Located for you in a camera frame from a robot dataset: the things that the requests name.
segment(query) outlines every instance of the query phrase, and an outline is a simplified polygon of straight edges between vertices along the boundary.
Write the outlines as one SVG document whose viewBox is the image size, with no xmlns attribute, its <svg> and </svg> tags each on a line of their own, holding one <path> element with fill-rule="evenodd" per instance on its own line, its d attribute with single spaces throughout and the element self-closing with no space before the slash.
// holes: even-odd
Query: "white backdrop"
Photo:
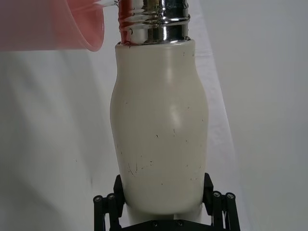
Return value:
<svg viewBox="0 0 308 231">
<path fill-rule="evenodd" d="M 307 230 L 308 1 L 201 3 L 252 230 Z"/>
<path fill-rule="evenodd" d="M 190 36 L 209 109 L 207 172 L 216 190 L 237 195 L 250 230 L 238 163 L 200 2 L 189 1 Z M 109 121 L 120 40 L 117 8 L 105 9 L 97 53 L 0 53 L 0 230 L 85 231 L 92 198 L 112 191 L 118 174 Z M 127 225 L 126 213 L 122 224 Z"/>
</svg>

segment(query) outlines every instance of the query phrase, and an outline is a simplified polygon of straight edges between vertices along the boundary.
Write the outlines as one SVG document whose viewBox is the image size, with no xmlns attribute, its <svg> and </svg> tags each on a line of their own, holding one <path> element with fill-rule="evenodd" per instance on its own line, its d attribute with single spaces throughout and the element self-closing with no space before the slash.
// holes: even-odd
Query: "pink cup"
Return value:
<svg viewBox="0 0 308 231">
<path fill-rule="evenodd" d="M 0 51 L 88 49 L 104 39 L 98 0 L 0 0 Z"/>
</svg>

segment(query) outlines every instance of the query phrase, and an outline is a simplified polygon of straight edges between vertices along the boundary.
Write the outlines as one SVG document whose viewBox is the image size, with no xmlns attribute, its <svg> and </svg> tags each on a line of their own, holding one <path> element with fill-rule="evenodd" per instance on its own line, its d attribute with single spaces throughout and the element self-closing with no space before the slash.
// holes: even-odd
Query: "white cloth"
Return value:
<svg viewBox="0 0 308 231">
<path fill-rule="evenodd" d="M 237 195 L 242 230 L 250 230 L 200 3 L 189 4 L 190 37 L 210 109 L 207 172 L 216 190 Z M 92 230 L 93 196 L 112 192 L 118 174 L 109 121 L 120 40 L 116 7 L 105 9 L 105 22 L 97 53 L 0 53 L 2 231 Z M 128 224 L 126 213 L 121 222 Z"/>
</svg>

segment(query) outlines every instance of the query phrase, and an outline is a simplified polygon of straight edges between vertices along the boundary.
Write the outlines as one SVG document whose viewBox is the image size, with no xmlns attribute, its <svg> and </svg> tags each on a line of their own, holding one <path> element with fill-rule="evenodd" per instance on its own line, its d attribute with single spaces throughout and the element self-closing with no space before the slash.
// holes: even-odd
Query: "white wall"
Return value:
<svg viewBox="0 0 308 231">
<path fill-rule="evenodd" d="M 308 1 L 200 2 L 253 230 L 305 230 Z"/>
</svg>

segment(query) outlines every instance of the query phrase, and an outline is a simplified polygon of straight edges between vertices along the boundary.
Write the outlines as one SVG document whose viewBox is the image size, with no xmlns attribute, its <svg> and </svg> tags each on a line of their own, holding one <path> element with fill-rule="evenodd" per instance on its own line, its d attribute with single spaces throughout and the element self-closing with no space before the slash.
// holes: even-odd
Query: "black robotic gripper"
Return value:
<svg viewBox="0 0 308 231">
<path fill-rule="evenodd" d="M 212 180 L 205 173 L 203 203 L 207 214 L 211 216 L 211 225 L 186 220 L 150 220 L 122 228 L 119 218 L 122 217 L 125 198 L 121 177 L 118 175 L 115 180 L 114 193 L 107 197 L 95 196 L 93 199 L 94 231 L 106 231 L 105 214 L 107 213 L 110 219 L 110 231 L 240 231 L 235 195 L 230 192 L 222 195 L 213 190 Z"/>
</svg>

